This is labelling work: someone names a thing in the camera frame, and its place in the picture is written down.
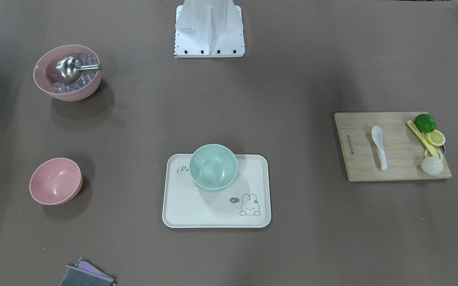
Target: tray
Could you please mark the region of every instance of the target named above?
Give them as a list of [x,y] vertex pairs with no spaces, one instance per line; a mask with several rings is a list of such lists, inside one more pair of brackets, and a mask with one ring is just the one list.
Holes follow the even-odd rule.
[[268,162],[260,155],[236,155],[238,174],[218,193],[199,190],[188,166],[192,154],[167,162],[162,220],[170,228],[263,228],[271,221]]
[[[340,147],[344,156],[347,178],[355,181],[398,181],[430,180],[451,178],[448,163],[443,160],[444,169],[437,176],[423,172],[425,146],[409,129],[407,120],[414,120],[418,114],[426,112],[349,112],[336,113]],[[380,170],[378,149],[371,136],[371,129],[379,125],[383,129],[388,169]]]

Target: lemon slice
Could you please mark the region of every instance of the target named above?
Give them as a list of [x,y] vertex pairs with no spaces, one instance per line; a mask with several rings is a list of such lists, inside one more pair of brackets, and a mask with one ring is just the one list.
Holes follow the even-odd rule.
[[445,143],[445,136],[439,132],[439,130],[434,130],[425,134],[425,140],[433,146],[441,146]]

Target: garlic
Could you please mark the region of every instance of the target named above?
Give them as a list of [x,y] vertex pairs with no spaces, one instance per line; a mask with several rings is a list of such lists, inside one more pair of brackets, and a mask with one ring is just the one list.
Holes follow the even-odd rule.
[[436,157],[427,157],[422,160],[420,163],[421,169],[431,175],[431,176],[436,176],[443,172],[443,161],[441,159],[438,159]]

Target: white spoon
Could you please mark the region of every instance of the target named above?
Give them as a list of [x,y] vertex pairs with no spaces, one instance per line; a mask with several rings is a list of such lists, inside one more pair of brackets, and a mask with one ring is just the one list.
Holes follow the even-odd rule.
[[383,147],[383,129],[375,125],[372,127],[372,140],[376,143],[379,149],[379,158],[381,159],[381,170],[386,171],[388,164],[386,163],[385,148]]

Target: lime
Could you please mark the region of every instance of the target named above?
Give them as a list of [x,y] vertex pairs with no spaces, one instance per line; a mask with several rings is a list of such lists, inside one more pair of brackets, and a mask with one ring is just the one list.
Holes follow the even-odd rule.
[[425,134],[425,141],[433,146],[441,146],[445,143],[445,136],[439,132],[439,130],[434,130],[433,132]]
[[418,130],[425,133],[431,133],[436,129],[436,121],[428,114],[420,114],[415,118],[415,125]]

